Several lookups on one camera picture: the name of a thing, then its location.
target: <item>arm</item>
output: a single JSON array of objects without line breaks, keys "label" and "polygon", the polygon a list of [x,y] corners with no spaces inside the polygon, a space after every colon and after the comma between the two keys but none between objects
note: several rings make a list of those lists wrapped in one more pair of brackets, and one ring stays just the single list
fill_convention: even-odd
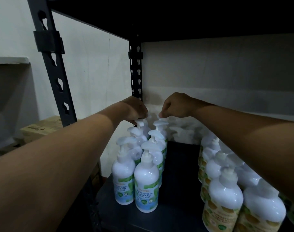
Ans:
[{"label": "arm", "polygon": [[160,117],[192,116],[294,202],[294,122],[219,107],[174,93]]},{"label": "arm", "polygon": [[146,113],[131,96],[0,157],[0,230],[55,231],[119,123]]}]

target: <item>shelf bracket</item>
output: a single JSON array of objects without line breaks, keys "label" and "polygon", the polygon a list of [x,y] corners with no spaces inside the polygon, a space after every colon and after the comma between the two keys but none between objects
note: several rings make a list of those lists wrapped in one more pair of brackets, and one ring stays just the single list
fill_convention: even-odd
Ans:
[{"label": "shelf bracket", "polygon": [[[34,37],[42,53],[63,127],[77,121],[62,54],[64,47],[47,0],[28,0],[35,25]],[[101,231],[95,192],[89,177],[57,231]]]},{"label": "shelf bracket", "polygon": [[143,100],[142,87],[142,43],[139,29],[136,24],[132,24],[129,37],[129,59],[131,73],[132,95],[141,101]]}]

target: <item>forearm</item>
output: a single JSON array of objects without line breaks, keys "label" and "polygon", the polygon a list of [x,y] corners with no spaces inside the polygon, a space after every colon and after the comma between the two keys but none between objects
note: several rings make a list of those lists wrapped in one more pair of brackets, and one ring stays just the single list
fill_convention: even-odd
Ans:
[{"label": "forearm", "polygon": [[238,112],[200,100],[192,116],[294,201],[294,122]]},{"label": "forearm", "polygon": [[34,210],[41,215],[32,220],[41,223],[50,217],[47,223],[57,226],[126,112],[125,106],[114,104],[0,157],[0,223],[17,217],[7,215],[2,221],[6,213],[21,210],[29,217]]}]

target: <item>hand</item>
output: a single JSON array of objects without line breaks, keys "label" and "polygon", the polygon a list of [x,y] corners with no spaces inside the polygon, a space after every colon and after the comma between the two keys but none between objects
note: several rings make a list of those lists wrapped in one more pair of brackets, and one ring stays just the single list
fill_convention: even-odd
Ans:
[{"label": "hand", "polygon": [[160,118],[169,116],[188,117],[197,109],[200,100],[192,98],[184,93],[173,93],[163,104],[162,111],[159,114]]},{"label": "hand", "polygon": [[148,110],[144,103],[138,98],[130,96],[120,101],[119,103],[122,103],[127,107],[127,116],[125,118],[126,121],[136,125],[134,120],[137,120],[138,118],[144,119],[147,117]]}]

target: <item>metal shelving unit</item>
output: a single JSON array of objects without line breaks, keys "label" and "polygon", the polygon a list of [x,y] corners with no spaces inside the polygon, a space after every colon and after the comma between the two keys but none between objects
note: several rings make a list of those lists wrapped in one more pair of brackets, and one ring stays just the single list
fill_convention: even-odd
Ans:
[{"label": "metal shelving unit", "polygon": [[[266,25],[263,27],[262,19],[257,23],[254,21],[251,24],[244,23],[243,27],[237,23],[228,26],[225,22],[215,26],[212,21],[201,23],[185,15],[180,17],[177,22],[170,21],[170,19],[162,21],[140,20],[138,24],[133,21],[135,18],[127,18],[127,22],[124,19],[118,20],[116,18],[113,21],[107,21],[106,18],[95,14],[95,0],[28,0],[28,3],[36,29],[34,31],[36,45],[38,51],[43,55],[63,126],[76,122],[77,118],[62,59],[65,50],[60,33],[54,25],[52,11],[128,40],[132,95],[141,100],[143,98],[142,42],[294,33],[294,26],[281,25],[279,22],[275,25],[270,24],[268,28]],[[101,231],[95,193],[90,178],[58,228],[59,231],[70,229]]]}]

